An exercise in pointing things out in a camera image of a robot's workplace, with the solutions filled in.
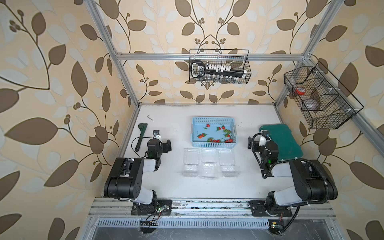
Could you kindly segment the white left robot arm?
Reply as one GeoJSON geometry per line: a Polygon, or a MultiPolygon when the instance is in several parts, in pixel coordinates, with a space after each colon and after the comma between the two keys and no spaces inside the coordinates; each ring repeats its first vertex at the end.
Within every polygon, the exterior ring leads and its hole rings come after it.
{"type": "Polygon", "coordinates": [[[170,140],[161,142],[149,139],[148,150],[142,158],[116,158],[104,185],[104,196],[120,201],[131,200],[145,207],[158,204],[157,194],[142,186],[143,175],[156,172],[161,165],[161,156],[172,150],[170,140]]]}

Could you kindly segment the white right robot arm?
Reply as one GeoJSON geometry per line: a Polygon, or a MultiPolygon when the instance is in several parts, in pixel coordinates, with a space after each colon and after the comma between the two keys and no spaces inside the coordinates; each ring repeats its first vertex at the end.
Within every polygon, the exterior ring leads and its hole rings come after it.
{"type": "Polygon", "coordinates": [[[260,167],[263,179],[280,177],[293,181],[283,190],[271,191],[264,203],[265,211],[275,215],[287,207],[321,205],[338,197],[337,187],[318,160],[279,159],[279,147],[263,133],[248,137],[250,149],[260,167]]]}

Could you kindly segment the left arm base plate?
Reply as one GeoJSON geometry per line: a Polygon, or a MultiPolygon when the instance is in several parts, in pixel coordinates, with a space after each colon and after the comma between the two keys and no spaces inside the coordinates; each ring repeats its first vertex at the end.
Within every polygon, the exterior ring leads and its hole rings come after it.
{"type": "Polygon", "coordinates": [[[169,216],[172,211],[172,203],[173,201],[169,199],[153,200],[153,202],[149,205],[133,203],[131,215],[149,216],[161,210],[162,216],[169,216]]]}

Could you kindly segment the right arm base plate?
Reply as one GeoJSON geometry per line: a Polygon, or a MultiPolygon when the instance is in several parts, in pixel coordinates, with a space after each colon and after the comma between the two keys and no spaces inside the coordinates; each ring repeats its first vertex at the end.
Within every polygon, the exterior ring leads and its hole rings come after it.
{"type": "Polygon", "coordinates": [[[292,217],[290,207],[266,203],[265,200],[249,201],[249,207],[253,217],[292,217]]]}

